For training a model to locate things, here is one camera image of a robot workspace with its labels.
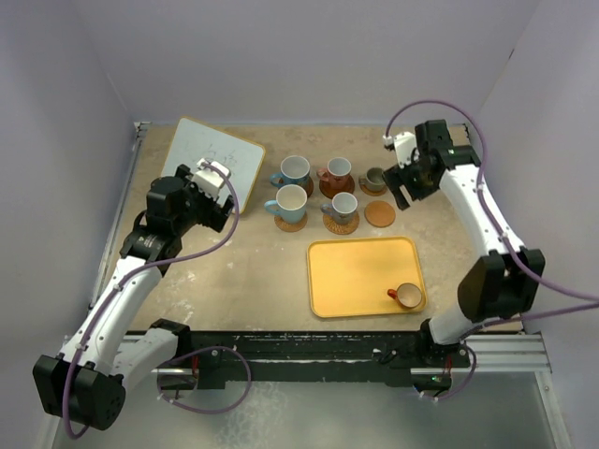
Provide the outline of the small grey cup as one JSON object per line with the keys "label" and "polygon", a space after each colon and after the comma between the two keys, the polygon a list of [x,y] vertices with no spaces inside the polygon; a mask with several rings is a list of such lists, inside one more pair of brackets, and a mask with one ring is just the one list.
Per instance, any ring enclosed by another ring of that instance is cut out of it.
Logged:
{"label": "small grey cup", "polygon": [[384,170],[381,167],[371,167],[363,175],[359,177],[358,183],[361,181],[368,185],[371,190],[380,190],[385,181],[383,179]]}

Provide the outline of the light wooden round coaster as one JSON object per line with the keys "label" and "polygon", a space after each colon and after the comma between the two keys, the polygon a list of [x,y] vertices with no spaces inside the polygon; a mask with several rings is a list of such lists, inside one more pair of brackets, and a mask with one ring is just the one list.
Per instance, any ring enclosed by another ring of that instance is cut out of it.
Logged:
{"label": "light wooden round coaster", "polygon": [[366,221],[378,228],[392,225],[396,218],[396,212],[386,201],[376,200],[370,202],[364,209]]}

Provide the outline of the grey blue mug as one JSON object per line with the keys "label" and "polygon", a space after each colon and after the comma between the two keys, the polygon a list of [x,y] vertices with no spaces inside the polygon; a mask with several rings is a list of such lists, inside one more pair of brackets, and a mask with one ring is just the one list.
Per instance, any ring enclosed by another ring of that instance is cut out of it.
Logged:
{"label": "grey blue mug", "polygon": [[338,193],[329,204],[320,207],[321,212],[337,225],[348,225],[356,215],[357,209],[357,198],[347,192]]}

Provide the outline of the orange white mug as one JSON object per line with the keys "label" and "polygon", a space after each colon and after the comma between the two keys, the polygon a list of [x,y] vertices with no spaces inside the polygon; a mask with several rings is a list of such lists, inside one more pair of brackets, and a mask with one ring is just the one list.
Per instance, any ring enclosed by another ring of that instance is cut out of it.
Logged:
{"label": "orange white mug", "polygon": [[341,189],[348,183],[352,165],[344,157],[335,157],[329,160],[325,168],[318,169],[316,176],[332,189]]}

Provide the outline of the small woven rattan coaster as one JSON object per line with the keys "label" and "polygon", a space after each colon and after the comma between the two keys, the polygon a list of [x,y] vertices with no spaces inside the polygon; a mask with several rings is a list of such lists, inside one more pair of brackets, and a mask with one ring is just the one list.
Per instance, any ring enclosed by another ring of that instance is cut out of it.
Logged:
{"label": "small woven rattan coaster", "polygon": [[289,223],[285,221],[281,216],[274,217],[274,223],[278,229],[286,233],[295,233],[303,229],[308,222],[308,214],[304,213],[302,218],[296,223]]}

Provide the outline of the large light blue mug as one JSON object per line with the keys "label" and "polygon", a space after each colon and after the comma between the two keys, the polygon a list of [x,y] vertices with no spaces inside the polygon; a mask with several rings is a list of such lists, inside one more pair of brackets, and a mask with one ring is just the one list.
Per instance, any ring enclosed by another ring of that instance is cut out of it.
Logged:
{"label": "large light blue mug", "polygon": [[304,217],[307,200],[307,193],[301,186],[289,184],[281,187],[275,198],[264,204],[264,208],[284,222],[294,225]]}

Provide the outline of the dark brown wooden coaster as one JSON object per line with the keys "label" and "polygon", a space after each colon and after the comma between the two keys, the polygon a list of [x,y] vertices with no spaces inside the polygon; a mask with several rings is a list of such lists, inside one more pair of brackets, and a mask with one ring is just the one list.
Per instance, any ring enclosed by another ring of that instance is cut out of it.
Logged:
{"label": "dark brown wooden coaster", "polygon": [[337,194],[346,192],[349,194],[353,194],[355,191],[355,181],[352,176],[349,176],[345,185],[341,188],[333,188],[329,182],[320,180],[319,181],[319,190],[320,192],[327,198],[332,199]]}
{"label": "dark brown wooden coaster", "polygon": [[[277,188],[282,187],[283,185],[284,182],[282,179],[279,179],[276,183],[274,183],[274,186]],[[307,179],[307,182],[303,185],[303,188],[306,191],[307,197],[310,198],[314,192],[314,181],[311,177]]]}

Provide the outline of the large woven rattan coaster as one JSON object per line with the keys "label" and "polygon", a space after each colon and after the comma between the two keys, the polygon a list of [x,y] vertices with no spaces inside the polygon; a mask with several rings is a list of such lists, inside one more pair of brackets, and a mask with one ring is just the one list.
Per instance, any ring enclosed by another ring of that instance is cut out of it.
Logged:
{"label": "large woven rattan coaster", "polygon": [[346,236],[350,235],[358,229],[359,214],[356,212],[352,215],[348,224],[337,224],[330,215],[323,215],[324,227],[335,235]]}

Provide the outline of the blue patterned mug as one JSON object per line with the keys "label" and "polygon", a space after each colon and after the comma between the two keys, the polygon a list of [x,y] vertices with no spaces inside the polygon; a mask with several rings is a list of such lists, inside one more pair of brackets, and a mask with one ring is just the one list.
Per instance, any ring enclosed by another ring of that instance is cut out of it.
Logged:
{"label": "blue patterned mug", "polygon": [[280,164],[280,172],[270,176],[270,184],[274,187],[294,184],[306,189],[309,184],[311,166],[303,156],[287,156]]}

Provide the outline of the small orange cup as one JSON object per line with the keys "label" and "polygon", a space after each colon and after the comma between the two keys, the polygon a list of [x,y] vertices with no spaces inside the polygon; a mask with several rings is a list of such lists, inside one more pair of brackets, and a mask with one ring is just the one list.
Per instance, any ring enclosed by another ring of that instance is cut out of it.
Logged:
{"label": "small orange cup", "polygon": [[410,282],[403,283],[395,289],[388,289],[387,295],[398,306],[407,310],[415,309],[423,300],[423,293],[420,288]]}

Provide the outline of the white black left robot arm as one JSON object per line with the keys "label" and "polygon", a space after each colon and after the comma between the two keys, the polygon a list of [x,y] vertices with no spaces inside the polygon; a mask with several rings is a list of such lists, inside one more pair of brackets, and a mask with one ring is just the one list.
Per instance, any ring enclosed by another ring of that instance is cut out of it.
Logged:
{"label": "white black left robot arm", "polygon": [[41,356],[33,376],[42,407],[62,418],[67,435],[92,427],[109,428],[126,393],[152,369],[168,362],[181,367],[193,353],[189,326],[161,319],[128,350],[119,349],[133,318],[169,267],[184,261],[183,236],[196,225],[216,232],[230,216],[238,216],[237,195],[230,191],[230,171],[202,159],[195,169],[179,165],[172,176],[152,181],[141,211],[126,236],[105,290],[58,355]]}

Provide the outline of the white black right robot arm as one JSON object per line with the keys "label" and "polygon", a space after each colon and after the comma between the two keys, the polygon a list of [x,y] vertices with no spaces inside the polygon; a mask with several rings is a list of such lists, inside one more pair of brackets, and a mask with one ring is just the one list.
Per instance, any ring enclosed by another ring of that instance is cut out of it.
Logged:
{"label": "white black right robot arm", "polygon": [[509,320],[529,311],[546,259],[526,247],[509,228],[486,182],[481,160],[470,145],[453,142],[446,122],[427,121],[414,132],[384,135],[397,163],[383,178],[400,210],[442,192],[473,244],[476,260],[457,289],[454,305],[426,320],[416,343],[417,358],[437,366],[478,325]]}

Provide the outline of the black aluminium robot base frame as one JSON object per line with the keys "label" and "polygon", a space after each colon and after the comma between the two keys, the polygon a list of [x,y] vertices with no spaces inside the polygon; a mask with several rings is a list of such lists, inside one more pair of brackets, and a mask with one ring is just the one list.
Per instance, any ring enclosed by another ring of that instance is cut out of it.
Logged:
{"label": "black aluminium robot base frame", "polygon": [[145,333],[81,332],[60,350],[76,362],[74,385],[132,390],[154,369],[193,377],[201,389],[249,380],[283,383],[380,383],[449,390],[462,372],[548,372],[540,336],[476,332],[454,343],[413,331],[195,331],[159,320]]}

